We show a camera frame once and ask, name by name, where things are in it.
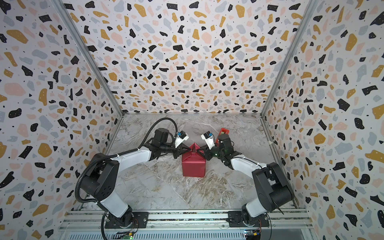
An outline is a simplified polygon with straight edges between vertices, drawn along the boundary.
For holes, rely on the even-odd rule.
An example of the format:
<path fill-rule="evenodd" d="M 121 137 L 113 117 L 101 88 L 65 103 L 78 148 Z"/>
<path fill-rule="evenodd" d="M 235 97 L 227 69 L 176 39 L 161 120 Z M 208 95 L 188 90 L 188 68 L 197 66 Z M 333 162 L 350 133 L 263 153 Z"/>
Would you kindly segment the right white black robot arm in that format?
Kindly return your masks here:
<path fill-rule="evenodd" d="M 292 187 L 277 163 L 257 162 L 235 151 L 228 134 L 219 135 L 214 140 L 214 135 L 208 131 L 201 138 L 206 144 L 198 149 L 198 153 L 207 161 L 217 158 L 231 170 L 253 179 L 257 197 L 243 205 L 241 211 L 242 219 L 247 225 L 294 199 Z"/>

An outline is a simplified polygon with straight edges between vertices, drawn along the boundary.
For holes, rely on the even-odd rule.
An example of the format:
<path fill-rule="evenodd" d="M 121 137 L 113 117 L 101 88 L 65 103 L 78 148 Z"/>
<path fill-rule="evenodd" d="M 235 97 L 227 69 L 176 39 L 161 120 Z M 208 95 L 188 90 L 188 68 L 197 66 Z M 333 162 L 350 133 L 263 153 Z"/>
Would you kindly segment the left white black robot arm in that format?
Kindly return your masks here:
<path fill-rule="evenodd" d="M 159 128 L 155 135 L 146 135 L 138 148 L 115 155 L 99 154 L 87 165 L 78 178 L 75 197 L 80 203 L 96 203 L 99 208 L 115 218 L 122 218 L 131 210 L 115 190 L 118 174 L 137 164 L 172 154 L 176 159 L 189 151 L 184 141 L 189 136 L 184 131 L 174 135 L 169 130 Z"/>

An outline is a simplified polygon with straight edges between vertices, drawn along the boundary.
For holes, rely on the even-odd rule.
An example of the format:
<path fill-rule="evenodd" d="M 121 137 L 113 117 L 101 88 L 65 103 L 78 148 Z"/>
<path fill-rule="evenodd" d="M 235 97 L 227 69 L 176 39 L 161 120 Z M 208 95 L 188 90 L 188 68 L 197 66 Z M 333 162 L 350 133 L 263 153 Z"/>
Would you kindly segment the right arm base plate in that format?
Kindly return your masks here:
<path fill-rule="evenodd" d="M 230 228 L 259 228 L 269 227 L 270 222 L 267 214 L 258 217 L 249 217 L 243 211 L 229 211 L 226 221 Z"/>

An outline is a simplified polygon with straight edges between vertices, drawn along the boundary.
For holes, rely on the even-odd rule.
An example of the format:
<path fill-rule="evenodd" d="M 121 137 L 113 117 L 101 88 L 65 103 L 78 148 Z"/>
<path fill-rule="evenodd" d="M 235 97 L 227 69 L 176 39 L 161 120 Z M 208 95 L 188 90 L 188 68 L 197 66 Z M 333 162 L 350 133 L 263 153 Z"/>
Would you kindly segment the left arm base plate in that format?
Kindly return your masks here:
<path fill-rule="evenodd" d="M 149 218 L 149 212 L 128 212 L 122 217 L 117 218 L 113 215 L 108 216 L 105 223 L 106 229 L 145 229 Z"/>

